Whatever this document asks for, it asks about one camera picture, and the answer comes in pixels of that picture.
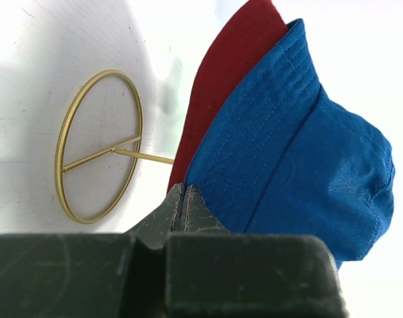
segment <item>gold hat stand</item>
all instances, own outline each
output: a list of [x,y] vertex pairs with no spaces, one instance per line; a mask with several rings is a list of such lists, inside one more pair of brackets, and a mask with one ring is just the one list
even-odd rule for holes
[[[75,162],[72,162],[70,164],[64,164],[64,152],[66,148],[66,142],[67,142],[67,137],[69,135],[70,127],[73,122],[73,118],[75,117],[75,114],[81,105],[83,99],[85,96],[89,93],[91,88],[95,86],[99,81],[109,77],[109,76],[115,76],[117,78],[120,78],[128,87],[130,92],[132,93],[132,96],[134,97],[135,105],[136,105],[136,110],[138,114],[138,134],[136,136],[133,136],[131,138],[128,138],[124,140],[123,142],[116,144],[114,146],[108,147],[104,150],[98,151],[94,154],[91,154],[89,156],[86,156],[82,159],[76,160]],[[68,217],[72,219],[73,221],[81,224],[91,224],[95,223],[99,220],[101,220],[103,217],[105,217],[109,212],[111,212],[114,207],[117,205],[117,203],[120,201],[122,196],[124,195],[124,192],[126,191],[126,188],[128,187],[130,180],[132,179],[132,176],[134,175],[136,163],[138,159],[145,159],[145,160],[151,160],[151,161],[156,161],[156,162],[163,162],[165,164],[173,164],[172,159],[168,158],[162,158],[158,156],[151,156],[149,154],[142,154],[140,153],[140,148],[141,148],[141,139],[142,139],[142,107],[141,107],[141,100],[140,96],[138,95],[138,91],[134,85],[134,83],[128,78],[124,73],[117,71],[117,70],[107,70],[103,71],[96,76],[92,77],[79,91],[79,93],[75,96],[75,99],[72,101],[69,110],[66,113],[66,117],[64,118],[62,129],[60,131],[59,137],[58,137],[58,142],[57,142],[57,149],[56,149],[56,161],[55,161],[55,167],[56,167],[56,190],[57,194],[60,200],[60,203],[62,204],[62,207]],[[121,147],[127,145],[127,144],[135,144],[135,151],[129,151],[125,149],[121,149]],[[120,154],[123,156],[129,156],[133,157],[134,160],[132,161],[132,164],[130,166],[130,169],[128,171],[128,176],[126,180],[124,181],[122,188],[120,191],[117,193],[116,197],[109,203],[108,207],[104,209],[104,211],[100,212],[97,216],[92,217],[90,219],[84,219],[82,217],[79,217],[76,215],[75,212],[73,212],[72,208],[70,207],[69,203],[67,202],[67,197],[66,193],[64,190],[64,174],[74,168],[77,168],[83,164],[86,164],[98,157],[101,157],[105,154],[108,153],[114,153],[114,154]]]

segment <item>circular base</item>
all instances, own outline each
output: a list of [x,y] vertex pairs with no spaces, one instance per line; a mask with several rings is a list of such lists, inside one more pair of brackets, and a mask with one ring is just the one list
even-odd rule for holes
[[83,99],[85,96],[89,93],[91,88],[94,87],[95,84],[97,84],[99,81],[101,81],[104,78],[107,78],[109,76],[116,76],[120,78],[128,87],[128,89],[131,91],[134,100],[135,100],[135,105],[136,105],[136,110],[138,113],[138,136],[136,138],[133,138],[135,141],[135,152],[139,152],[141,148],[141,138],[142,138],[142,107],[141,107],[141,101],[140,97],[138,95],[138,91],[134,85],[134,83],[128,78],[124,73],[117,71],[117,70],[107,70],[103,71],[93,78],[91,78],[79,91],[79,93],[75,96],[75,99],[72,101],[69,110],[66,113],[66,117],[63,121],[62,129],[60,131],[60,135],[58,137],[58,143],[57,143],[57,149],[56,149],[56,161],[55,161],[55,167],[56,167],[56,175],[55,175],[55,180],[56,180],[56,189],[57,189],[57,194],[60,200],[60,203],[62,204],[62,207],[68,217],[72,219],[75,222],[82,223],[82,224],[91,224],[99,221],[103,217],[105,217],[110,211],[113,210],[113,208],[117,205],[119,200],[122,198],[124,195],[124,192],[126,191],[126,188],[128,187],[130,180],[132,179],[132,176],[135,171],[136,163],[137,163],[137,158],[134,158],[131,164],[131,167],[128,171],[128,176],[126,177],[126,180],[123,183],[122,188],[120,191],[117,193],[116,197],[109,203],[108,207],[104,209],[104,211],[101,211],[97,216],[92,217],[90,219],[84,219],[76,215],[76,213],[72,210],[70,207],[69,203],[67,202],[67,197],[65,194],[64,190],[64,173],[67,171],[76,168],[82,164],[85,164],[89,161],[92,161],[99,156],[113,152],[114,148],[110,148],[105,150],[104,152],[99,152],[98,154],[95,154],[93,156],[90,156],[91,158],[88,160],[78,160],[78,164],[76,165],[69,165],[73,166],[72,168],[65,168],[64,166],[64,152],[66,149],[66,143],[67,143],[67,137],[69,134],[69,130],[71,127],[71,124],[73,122],[73,118],[75,117],[75,114],[81,105]]

